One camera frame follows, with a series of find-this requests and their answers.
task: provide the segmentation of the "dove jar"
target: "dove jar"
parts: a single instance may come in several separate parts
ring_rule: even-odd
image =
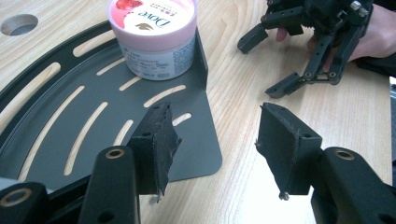
[[[107,16],[125,62],[137,76],[166,80],[191,67],[197,0],[110,0]]]

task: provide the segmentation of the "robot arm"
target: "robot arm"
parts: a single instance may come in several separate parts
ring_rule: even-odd
[[[318,39],[317,47],[299,76],[293,73],[269,88],[266,93],[273,98],[281,98],[297,91],[305,84],[339,83],[347,60],[365,35],[373,11],[373,0],[268,0],[268,9],[261,23],[245,34],[237,47],[248,53],[260,44],[268,34],[265,30],[286,28],[290,35],[301,35],[302,26],[314,28]],[[330,50],[338,47],[329,71],[322,70]]]

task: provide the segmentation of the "wood grain surface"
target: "wood grain surface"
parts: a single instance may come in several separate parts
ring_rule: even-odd
[[[0,90],[44,53],[105,21],[106,4],[2,0],[0,22],[31,14],[38,25],[25,35],[0,34]],[[278,199],[265,158],[255,149],[263,102],[291,110],[323,137],[322,148],[360,153],[391,183],[389,78],[349,63],[336,86],[308,85],[271,99],[264,93],[267,88],[304,71],[309,59],[305,44],[312,31],[283,43],[275,42],[275,30],[269,31],[268,39],[244,55],[236,43],[265,9],[263,0],[199,0],[198,28],[209,67],[206,93],[223,164],[214,175],[170,183],[158,204],[152,196],[141,197],[142,223],[315,223],[309,196]],[[0,115],[3,129],[20,104],[23,100]]]

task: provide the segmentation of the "dove logo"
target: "dove logo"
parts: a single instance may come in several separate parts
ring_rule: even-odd
[[[146,17],[148,18],[150,21],[154,21],[155,25],[159,28],[163,28],[165,25],[169,24],[170,21],[166,20],[166,19],[162,19],[159,16],[156,16],[152,13],[148,13],[147,11],[141,12],[138,14],[139,16],[142,17]]]
[[[139,28],[139,30],[154,30],[150,25],[148,25],[147,23],[140,23],[137,24],[136,27]]]

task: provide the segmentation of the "slotted metal plate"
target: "slotted metal plate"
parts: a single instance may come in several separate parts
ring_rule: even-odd
[[[104,22],[66,41],[1,92],[3,110],[38,73],[60,65],[2,132],[0,176],[41,182],[49,189],[72,183],[91,173],[101,150],[125,145],[148,107],[163,101],[172,103],[175,130],[183,139],[170,181],[212,175],[220,168],[198,32],[192,67],[180,77],[150,81],[127,68],[116,39],[83,56],[73,54],[76,47],[110,29]]]

